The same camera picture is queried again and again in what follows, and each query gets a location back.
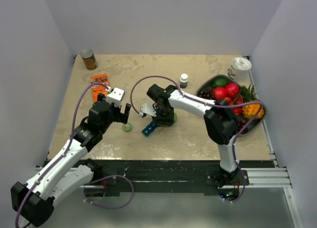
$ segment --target fruit bowl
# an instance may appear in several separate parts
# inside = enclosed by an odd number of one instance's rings
[[[228,76],[226,75],[222,75],[222,74],[219,74],[211,79],[209,79],[206,83],[204,83],[196,92],[196,96],[199,96],[201,95],[201,92],[204,91],[204,95],[207,93],[207,95],[209,95],[209,98],[206,98],[206,99],[211,99],[211,100],[215,100],[212,92],[214,90],[214,86],[212,85],[217,79],[223,79],[225,80],[227,83],[235,83],[239,89],[241,90],[242,89],[242,86],[238,83],[236,83],[235,81],[233,81],[231,78],[229,78]],[[237,100],[237,98],[240,96],[240,94],[238,94],[233,100],[232,100],[232,103],[231,104],[234,104],[235,105],[235,101]],[[245,136],[245,135],[248,135],[250,134],[255,128],[257,128],[261,122],[264,120],[265,116],[266,116],[266,112],[267,112],[267,109],[266,109],[266,106],[264,105],[263,106],[264,108],[264,116],[261,118],[261,119],[256,119],[254,121],[252,121],[250,123],[250,125],[247,127],[247,131],[243,131],[243,134],[241,134],[240,136]],[[238,126],[238,129],[240,130],[242,128],[243,125],[245,125],[245,123],[248,122],[248,120],[243,116],[243,114],[241,115],[237,115],[237,118],[239,120],[239,126]]]

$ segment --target gray floor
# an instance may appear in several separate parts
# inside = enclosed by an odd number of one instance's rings
[[[78,189],[54,211],[43,228],[293,228],[283,189],[249,188],[234,205],[203,194],[137,193],[127,207],[105,210],[83,202]],[[119,205],[129,198],[103,198]]]

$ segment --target blue object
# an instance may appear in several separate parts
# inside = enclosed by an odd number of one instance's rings
[[[151,121],[151,123],[142,130],[142,133],[148,137],[157,127],[159,127],[159,125]]]

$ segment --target wooden table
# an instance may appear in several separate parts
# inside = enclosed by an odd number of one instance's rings
[[[77,56],[48,159],[53,158],[69,138],[77,100],[90,84],[93,75],[107,73],[111,87],[125,90],[125,103],[130,103],[133,85],[148,75],[163,75],[178,81],[182,73],[189,75],[186,92],[195,94],[211,77],[226,74],[232,58],[229,55],[96,55],[99,66],[92,71],[85,68]],[[133,93],[133,103],[139,109],[143,103],[152,103],[146,95],[154,83],[160,87],[170,84],[164,79],[147,79]],[[242,85],[249,85],[247,79]],[[76,126],[87,116],[92,106],[92,93],[87,92],[79,107]],[[172,127],[159,127],[149,137],[142,130],[151,122],[149,116],[140,118],[132,109],[129,122],[131,132],[124,132],[121,123],[113,123],[103,140],[85,157],[118,160],[219,160],[217,145],[207,135],[205,122],[181,110],[175,110],[178,122]],[[264,130],[259,126],[250,135],[237,140],[237,153],[241,160],[270,160]]]

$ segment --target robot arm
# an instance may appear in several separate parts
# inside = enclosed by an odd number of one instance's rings
[[[218,144],[220,153],[220,167],[227,173],[234,173],[239,160],[232,149],[232,141],[237,133],[238,120],[231,109],[220,109],[210,105],[227,105],[225,100],[202,99],[183,92],[181,94],[175,86],[169,85],[163,89],[154,84],[147,91],[147,95],[156,103],[143,104],[141,112],[152,116],[156,124],[173,125],[174,109],[181,109],[192,113],[205,121],[207,132],[211,140]]]
[[[127,123],[131,106],[127,104],[125,112],[120,112],[123,97],[124,91],[118,88],[114,88],[107,96],[98,95],[89,115],[75,128],[69,151],[65,152],[70,143],[70,140],[67,140],[62,150],[39,173],[26,183],[17,182],[11,188],[12,206],[15,211],[18,211],[22,200],[36,183],[37,186],[28,196],[21,215],[38,227],[51,216],[57,203],[93,179],[94,173],[100,168],[92,161],[87,161],[72,172],[69,170],[101,141],[113,122]],[[42,172],[48,168],[51,169],[40,179]]]

